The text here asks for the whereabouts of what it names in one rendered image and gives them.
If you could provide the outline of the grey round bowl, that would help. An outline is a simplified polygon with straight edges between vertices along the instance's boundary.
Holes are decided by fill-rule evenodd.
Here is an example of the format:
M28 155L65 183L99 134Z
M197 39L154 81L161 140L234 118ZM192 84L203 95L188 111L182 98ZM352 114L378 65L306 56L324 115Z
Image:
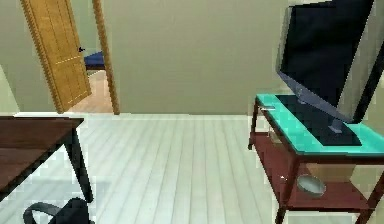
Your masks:
M307 174L297 178L297 187L312 197L321 197L326 191L326 186L320 179Z

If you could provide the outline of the black office chair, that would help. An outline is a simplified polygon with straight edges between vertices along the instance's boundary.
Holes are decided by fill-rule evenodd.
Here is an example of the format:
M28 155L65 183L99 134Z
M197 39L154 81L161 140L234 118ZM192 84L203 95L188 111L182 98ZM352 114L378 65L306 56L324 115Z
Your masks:
M37 224L34 211L50 215L52 219L47 224L95 224L89 217L87 202L78 197L70 199L62 208L45 202L32 204L23 213L24 224Z

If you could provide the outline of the teal top red stand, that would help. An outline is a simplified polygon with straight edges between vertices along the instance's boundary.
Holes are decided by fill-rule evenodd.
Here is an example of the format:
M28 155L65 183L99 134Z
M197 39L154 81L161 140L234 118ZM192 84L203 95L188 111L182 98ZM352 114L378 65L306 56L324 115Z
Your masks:
M360 139L359 146L324 146L281 103L275 94L255 97L254 115L262 113L281 141L272 142L266 132L250 132L248 148L262 163L278 201L275 224L282 224L286 211L350 212L359 215L355 224L367 224L384 196L384 172L369 197L352 182L328 182L318 198L299 190L297 178L306 174L308 163L384 165L384 137L358 123L348 127Z

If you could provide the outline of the dark brown wooden table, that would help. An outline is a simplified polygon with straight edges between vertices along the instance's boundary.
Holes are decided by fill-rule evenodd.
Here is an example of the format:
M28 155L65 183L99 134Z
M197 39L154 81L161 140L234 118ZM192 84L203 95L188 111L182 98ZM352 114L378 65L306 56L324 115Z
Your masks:
M93 193L77 127L83 118L0 116L0 202L61 146L65 146L88 203Z

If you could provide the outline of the black flat television set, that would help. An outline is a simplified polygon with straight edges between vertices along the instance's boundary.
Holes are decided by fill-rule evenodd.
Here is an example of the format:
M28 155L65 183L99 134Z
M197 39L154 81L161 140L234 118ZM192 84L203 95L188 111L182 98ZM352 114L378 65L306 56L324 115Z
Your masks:
M358 146L360 123L384 72L384 0L289 6L277 73L284 106L324 146Z

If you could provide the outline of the orange wooden room door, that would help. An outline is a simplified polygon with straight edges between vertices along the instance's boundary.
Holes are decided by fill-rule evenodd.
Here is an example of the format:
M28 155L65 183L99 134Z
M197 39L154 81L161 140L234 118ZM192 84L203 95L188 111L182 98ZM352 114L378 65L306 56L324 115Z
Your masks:
M70 0L20 0L58 113L91 94Z

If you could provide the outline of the blue bed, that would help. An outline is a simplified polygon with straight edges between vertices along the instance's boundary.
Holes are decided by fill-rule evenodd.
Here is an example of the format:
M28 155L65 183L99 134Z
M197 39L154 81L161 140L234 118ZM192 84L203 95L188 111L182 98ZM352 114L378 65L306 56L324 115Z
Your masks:
M88 55L84 58L85 67L87 70L104 70L105 63L102 52L97 52Z

